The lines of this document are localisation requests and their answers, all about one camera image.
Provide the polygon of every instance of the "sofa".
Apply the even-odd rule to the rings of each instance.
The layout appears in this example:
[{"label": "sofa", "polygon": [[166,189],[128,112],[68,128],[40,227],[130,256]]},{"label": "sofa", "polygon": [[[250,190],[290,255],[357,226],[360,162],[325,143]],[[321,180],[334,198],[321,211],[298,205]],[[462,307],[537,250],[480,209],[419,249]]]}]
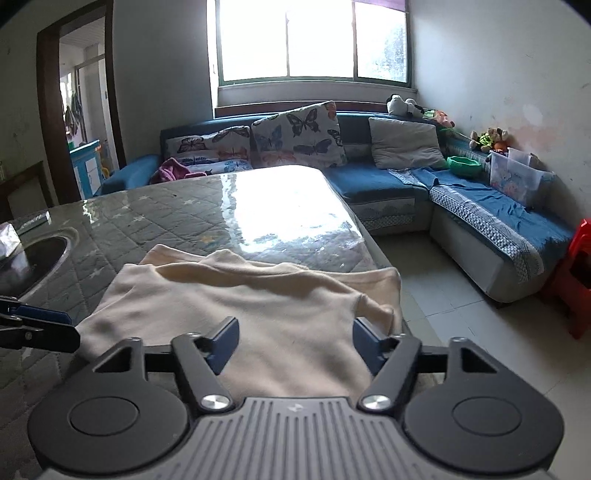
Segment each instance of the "sofa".
[{"label": "sofa", "polygon": [[[136,188],[148,184],[166,151],[167,140],[189,135],[206,135],[236,125],[251,125],[267,115],[246,115],[214,119],[194,125],[162,130],[161,155],[137,159],[105,181],[103,194]],[[507,218],[494,215],[475,215],[483,210],[462,195],[461,182],[439,186],[423,183],[410,172],[396,173],[376,167],[371,154],[370,117],[392,118],[380,113],[338,112],[340,133],[347,163],[322,171],[334,190],[349,205],[372,235],[429,231],[430,236],[457,262],[464,272],[491,299],[511,303],[538,291],[552,272],[558,259],[567,249],[570,231],[557,219],[532,214],[516,202],[508,210],[516,212],[515,225],[532,224],[533,233],[521,232],[510,225]],[[435,122],[417,118],[398,118],[405,121],[432,123],[444,156],[461,155],[478,159],[483,164],[486,156],[471,152],[467,143],[447,138]],[[258,163],[256,144],[251,136],[251,161]],[[497,195],[499,201],[512,201],[500,192],[479,184]],[[528,239],[544,228],[543,239]],[[542,248],[549,254],[543,258]]]}]

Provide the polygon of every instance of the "window frame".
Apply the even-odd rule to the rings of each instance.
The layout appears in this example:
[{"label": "window frame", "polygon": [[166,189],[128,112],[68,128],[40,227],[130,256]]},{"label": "window frame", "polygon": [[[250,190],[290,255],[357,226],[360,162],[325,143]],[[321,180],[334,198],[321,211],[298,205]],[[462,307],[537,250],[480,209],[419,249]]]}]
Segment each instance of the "window frame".
[{"label": "window frame", "polygon": [[262,82],[290,82],[293,80],[325,80],[338,82],[352,82],[352,83],[377,83],[380,85],[392,85],[396,87],[412,88],[413,85],[413,52],[411,45],[410,34],[410,15],[408,12],[408,0],[406,2],[407,8],[404,12],[406,19],[406,37],[407,37],[407,81],[397,82],[396,80],[376,79],[370,77],[360,77],[358,75],[358,58],[357,58],[357,26],[355,13],[355,0],[351,0],[351,9],[353,11],[353,76],[352,77],[318,77],[318,76],[291,76],[289,67],[289,36],[287,34],[287,18],[285,19],[285,42],[287,46],[287,55],[285,60],[287,62],[287,75],[284,77],[260,77],[240,80],[224,80],[223,77],[223,63],[222,63],[222,32],[220,27],[220,0],[215,0],[216,8],[216,52],[217,52],[217,73],[219,79],[219,86],[240,85],[243,83],[262,83]]}]

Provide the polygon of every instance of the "folded shirt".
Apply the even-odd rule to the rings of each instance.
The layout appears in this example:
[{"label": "folded shirt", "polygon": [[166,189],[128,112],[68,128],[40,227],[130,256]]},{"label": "folded shirt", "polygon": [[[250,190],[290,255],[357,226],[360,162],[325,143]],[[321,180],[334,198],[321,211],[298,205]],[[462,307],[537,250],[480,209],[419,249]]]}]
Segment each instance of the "folded shirt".
[{"label": "folded shirt", "polygon": [[251,262],[230,250],[200,257],[156,245],[140,265],[121,269],[78,325],[79,353],[92,360],[130,336],[164,345],[234,316],[240,342],[220,380],[236,400],[356,401],[372,377],[353,346],[353,321],[363,316],[385,334],[400,332],[400,286],[395,268],[324,273]]}]

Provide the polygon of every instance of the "tiled floor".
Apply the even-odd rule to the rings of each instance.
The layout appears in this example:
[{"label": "tiled floor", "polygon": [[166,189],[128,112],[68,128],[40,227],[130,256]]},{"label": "tiled floor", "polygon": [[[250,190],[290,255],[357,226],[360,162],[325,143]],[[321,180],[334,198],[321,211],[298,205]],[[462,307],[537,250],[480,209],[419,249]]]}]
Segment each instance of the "tiled floor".
[{"label": "tiled floor", "polygon": [[551,471],[591,478],[591,333],[574,340],[560,309],[529,297],[496,308],[426,233],[378,237],[402,276],[402,312],[426,344],[467,337],[546,395],[566,434]]}]

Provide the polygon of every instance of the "door frame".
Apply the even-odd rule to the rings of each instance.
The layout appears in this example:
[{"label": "door frame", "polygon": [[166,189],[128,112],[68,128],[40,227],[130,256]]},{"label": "door frame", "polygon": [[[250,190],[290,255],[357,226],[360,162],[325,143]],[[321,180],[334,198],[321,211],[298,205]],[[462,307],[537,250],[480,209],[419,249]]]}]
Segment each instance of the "door frame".
[{"label": "door frame", "polygon": [[101,17],[105,17],[105,70],[114,147],[119,168],[127,165],[121,138],[113,72],[113,3],[114,0],[92,2],[37,34],[39,117],[47,164],[60,204],[81,200],[63,122],[60,92],[60,37]]}]

